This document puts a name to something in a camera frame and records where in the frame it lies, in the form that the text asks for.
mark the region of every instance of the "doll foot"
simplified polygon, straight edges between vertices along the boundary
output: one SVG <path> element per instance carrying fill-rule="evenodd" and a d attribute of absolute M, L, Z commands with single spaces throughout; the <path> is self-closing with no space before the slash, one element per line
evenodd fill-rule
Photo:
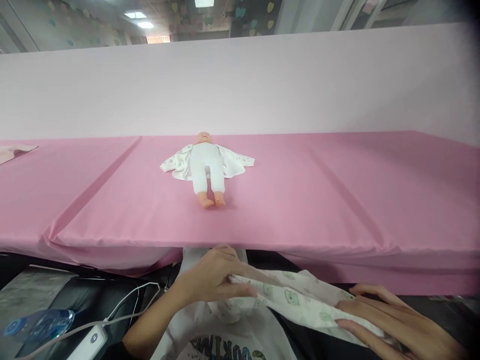
<path fill-rule="evenodd" d="M 215 205 L 215 203 L 207 197 L 207 193 L 204 191 L 199 192 L 196 197 L 198 198 L 201 207 L 204 209 L 208 209 L 209 207 Z"/>
<path fill-rule="evenodd" d="M 224 193 L 221 191 L 216 191 L 213 193 L 215 199 L 215 206 L 217 208 L 223 208 L 225 206 Z"/>
<path fill-rule="evenodd" d="M 200 204 L 204 209 L 208 209 L 209 207 L 215 205 L 214 201 L 210 199 L 202 200 Z"/>

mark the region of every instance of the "doll head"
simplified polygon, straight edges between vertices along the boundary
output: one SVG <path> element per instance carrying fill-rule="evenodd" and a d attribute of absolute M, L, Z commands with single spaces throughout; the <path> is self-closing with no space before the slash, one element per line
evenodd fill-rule
<path fill-rule="evenodd" d="M 202 131 L 201 133 L 198 134 L 198 138 L 196 140 L 197 144 L 201 143 L 210 143 L 212 144 L 212 137 L 208 132 Z"/>

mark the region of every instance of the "ceiling light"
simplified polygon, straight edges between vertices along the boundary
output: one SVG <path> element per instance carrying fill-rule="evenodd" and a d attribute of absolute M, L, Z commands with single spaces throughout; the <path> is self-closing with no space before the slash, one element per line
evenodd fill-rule
<path fill-rule="evenodd" d="M 150 21 L 142 21 L 137 24 L 142 29 L 151 29 L 154 25 Z"/>
<path fill-rule="evenodd" d="M 126 12 L 123 15 L 130 19 L 145 19 L 147 16 L 141 11 L 130 11 Z"/>
<path fill-rule="evenodd" d="M 209 8 L 214 5 L 215 0 L 195 0 L 195 6 L 197 8 Z"/>

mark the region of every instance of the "pink cloth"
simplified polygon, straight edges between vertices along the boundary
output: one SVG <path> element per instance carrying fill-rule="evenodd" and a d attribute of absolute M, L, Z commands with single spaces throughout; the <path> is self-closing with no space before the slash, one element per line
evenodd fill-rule
<path fill-rule="evenodd" d="M 190 136 L 48 141 L 0 167 L 1 249 L 138 273 L 180 247 L 228 243 L 279 251 L 327 281 L 476 290 L 478 148 L 418 132 L 213 140 L 256 162 L 209 210 L 159 168 Z"/>

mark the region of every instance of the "white onesie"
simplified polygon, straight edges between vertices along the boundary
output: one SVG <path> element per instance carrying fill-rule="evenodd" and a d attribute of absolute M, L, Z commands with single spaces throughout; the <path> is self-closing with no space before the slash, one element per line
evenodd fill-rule
<path fill-rule="evenodd" d="M 211 190 L 214 193 L 225 192 L 224 162 L 218 146 L 209 142 L 193 145 L 190 171 L 195 194 L 207 192 L 207 174 L 210 174 Z"/>

